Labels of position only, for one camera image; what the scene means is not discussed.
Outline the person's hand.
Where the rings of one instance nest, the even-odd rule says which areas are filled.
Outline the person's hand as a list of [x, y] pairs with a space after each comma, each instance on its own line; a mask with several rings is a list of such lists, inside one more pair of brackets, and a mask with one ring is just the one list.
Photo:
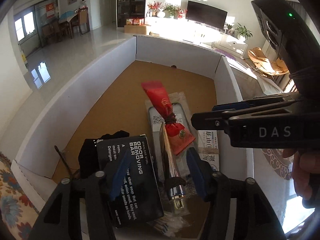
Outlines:
[[309, 185], [310, 174], [319, 174], [319, 152], [305, 152], [302, 155], [297, 149], [284, 149], [283, 158], [294, 156], [292, 179], [295, 192], [304, 200], [312, 197], [312, 187]]

